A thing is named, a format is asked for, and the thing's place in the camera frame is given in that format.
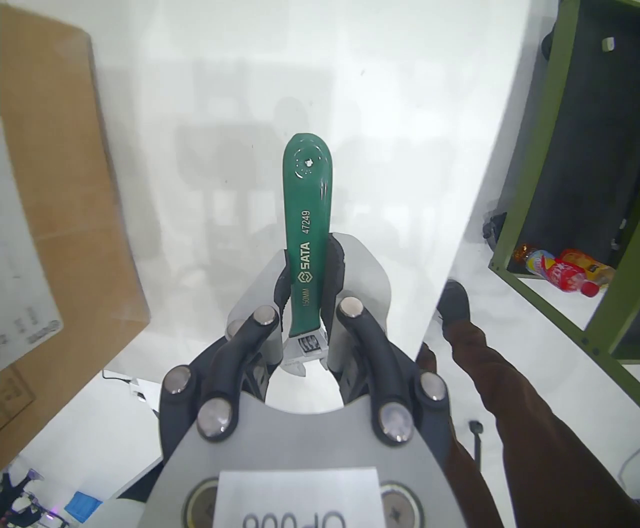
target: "black cable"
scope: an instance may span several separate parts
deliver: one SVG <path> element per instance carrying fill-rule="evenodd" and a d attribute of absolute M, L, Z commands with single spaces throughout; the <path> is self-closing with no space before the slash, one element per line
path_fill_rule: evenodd
<path fill-rule="evenodd" d="M 104 369 L 102 369 L 102 379 L 104 380 L 116 380 L 116 381 L 124 381 L 127 385 L 131 384 L 131 380 L 126 380 L 125 378 L 111 378 L 109 376 L 105 376 L 104 375 Z M 138 398 L 140 398 L 141 400 L 147 401 L 147 398 L 145 397 L 145 395 L 142 392 L 138 392 L 136 391 L 136 396 L 138 396 Z M 160 418 L 160 414 L 158 413 L 158 411 L 156 411 L 155 409 L 151 409 L 154 414 L 156 415 L 156 418 Z"/>
<path fill-rule="evenodd" d="M 117 381 L 124 381 L 127 385 L 131 384 L 131 380 L 125 380 L 124 378 L 110 378 L 108 376 L 104 375 L 104 369 L 102 369 L 102 379 L 104 380 L 117 380 Z"/>
<path fill-rule="evenodd" d="M 631 462 L 636 456 L 640 454 L 640 449 L 636 449 L 622 464 L 620 471 L 618 472 L 618 482 L 620 482 L 620 486 L 622 486 L 623 490 L 627 490 L 627 484 L 622 480 L 622 473 L 627 469 L 627 465 Z"/>

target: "shoe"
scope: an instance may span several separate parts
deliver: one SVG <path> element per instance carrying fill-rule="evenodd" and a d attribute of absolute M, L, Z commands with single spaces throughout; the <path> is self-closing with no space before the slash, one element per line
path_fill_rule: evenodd
<path fill-rule="evenodd" d="M 32 481 L 43 481 L 44 480 L 44 477 L 42 475 L 40 475 L 40 473 L 38 473 L 35 469 L 30 469 L 29 472 L 27 473 L 27 476 Z"/>
<path fill-rule="evenodd" d="M 456 321 L 470 321 L 469 297 L 464 286 L 457 280 L 450 278 L 444 285 L 444 290 L 438 301 L 438 312 L 442 318 L 442 333 Z"/>

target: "white label on box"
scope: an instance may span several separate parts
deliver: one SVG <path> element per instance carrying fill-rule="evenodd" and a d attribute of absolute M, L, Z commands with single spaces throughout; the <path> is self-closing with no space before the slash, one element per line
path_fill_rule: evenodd
<path fill-rule="evenodd" d="M 0 122 L 0 370 L 60 330 L 60 312 L 29 233 Z"/>
<path fill-rule="evenodd" d="M 378 471 L 223 471 L 213 527 L 385 528 Z"/>

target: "sata logo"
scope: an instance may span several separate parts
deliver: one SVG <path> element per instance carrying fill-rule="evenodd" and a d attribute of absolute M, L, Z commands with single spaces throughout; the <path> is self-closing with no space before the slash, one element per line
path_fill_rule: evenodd
<path fill-rule="evenodd" d="M 311 275 L 308 271 L 301 271 L 300 273 L 298 273 L 298 280 L 300 282 L 311 282 L 313 278 L 314 276 Z"/>

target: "person's leg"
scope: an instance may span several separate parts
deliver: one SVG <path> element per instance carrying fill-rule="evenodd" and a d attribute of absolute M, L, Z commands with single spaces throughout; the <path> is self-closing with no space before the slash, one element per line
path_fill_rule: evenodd
<path fill-rule="evenodd" d="M 425 343 L 422 343 L 415 362 L 425 371 L 438 371 L 436 356 Z M 471 455 L 456 439 L 453 425 L 451 438 L 451 450 L 445 462 L 444 473 L 458 500 L 468 528 L 502 528 L 504 525 L 489 487 Z"/>
<path fill-rule="evenodd" d="M 451 296 L 460 302 L 460 289 Z M 446 313 L 441 304 L 442 298 L 438 309 Z M 454 361 L 495 416 L 519 528 L 640 525 L 633 500 L 527 379 L 487 346 L 482 330 L 469 318 L 443 314 L 443 332 Z"/>

